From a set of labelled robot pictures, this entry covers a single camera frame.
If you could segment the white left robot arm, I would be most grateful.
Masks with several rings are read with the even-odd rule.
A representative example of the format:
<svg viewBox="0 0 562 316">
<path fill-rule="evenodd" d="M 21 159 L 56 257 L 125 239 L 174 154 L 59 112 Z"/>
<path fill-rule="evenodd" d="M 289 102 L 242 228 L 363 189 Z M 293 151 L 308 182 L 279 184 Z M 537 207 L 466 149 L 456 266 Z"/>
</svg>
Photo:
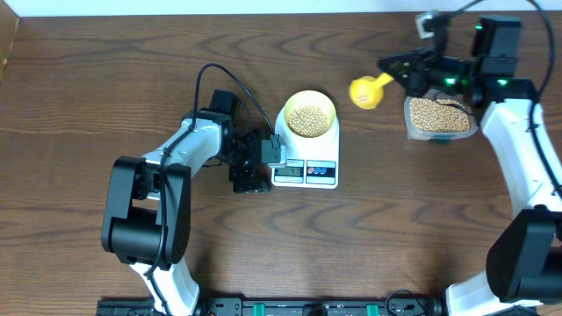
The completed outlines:
<svg viewBox="0 0 562 316">
<path fill-rule="evenodd" d="M 267 192 L 259 168 L 284 158 L 279 136 L 238 134 L 241 100 L 215 90 L 208 108 L 187 113 L 156 150 L 112 166 L 101 231 L 104 251 L 130 266 L 149 288 L 144 300 L 101 300 L 99 315 L 209 315 L 185 252 L 191 232 L 191 180 L 212 158 L 229 167 L 236 193 Z"/>
</svg>

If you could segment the yellow plastic bowl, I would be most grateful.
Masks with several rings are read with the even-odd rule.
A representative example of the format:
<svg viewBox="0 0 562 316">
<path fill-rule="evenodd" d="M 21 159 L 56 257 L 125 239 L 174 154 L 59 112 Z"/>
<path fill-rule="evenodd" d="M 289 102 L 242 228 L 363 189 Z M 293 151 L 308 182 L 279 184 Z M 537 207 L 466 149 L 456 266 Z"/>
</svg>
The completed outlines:
<svg viewBox="0 0 562 316">
<path fill-rule="evenodd" d="M 335 123 L 336 110 L 325 94 L 303 90 L 292 95 L 284 106 L 283 121 L 299 137 L 317 138 Z"/>
</svg>

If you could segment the yellow plastic scoop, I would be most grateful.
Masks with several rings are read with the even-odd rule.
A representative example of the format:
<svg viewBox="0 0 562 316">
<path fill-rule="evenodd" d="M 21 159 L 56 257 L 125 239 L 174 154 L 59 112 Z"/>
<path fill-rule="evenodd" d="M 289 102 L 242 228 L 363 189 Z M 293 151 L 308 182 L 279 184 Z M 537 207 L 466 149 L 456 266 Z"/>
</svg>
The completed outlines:
<svg viewBox="0 0 562 316">
<path fill-rule="evenodd" d="M 378 77 L 362 76 L 349 86 L 349 97 L 354 105 L 364 110 L 375 109 L 384 97 L 384 87 L 393 77 L 382 73 Z"/>
</svg>

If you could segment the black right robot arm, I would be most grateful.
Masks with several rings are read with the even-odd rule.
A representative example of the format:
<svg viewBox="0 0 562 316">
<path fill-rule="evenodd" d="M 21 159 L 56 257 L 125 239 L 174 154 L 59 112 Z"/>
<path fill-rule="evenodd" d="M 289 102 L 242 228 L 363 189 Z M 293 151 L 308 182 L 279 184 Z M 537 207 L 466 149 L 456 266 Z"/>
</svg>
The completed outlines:
<svg viewBox="0 0 562 316">
<path fill-rule="evenodd" d="M 429 90 L 461 96 L 493 147 L 508 186 L 514 218 L 486 256 L 477 276 L 449 286 L 443 308 L 449 315 L 525 312 L 561 299 L 561 163 L 543 121 L 540 93 L 515 77 L 522 23 L 483 15 L 476 25 L 472 59 L 446 54 L 454 13 L 429 11 L 416 17 L 431 47 L 379 61 L 410 97 Z"/>
</svg>

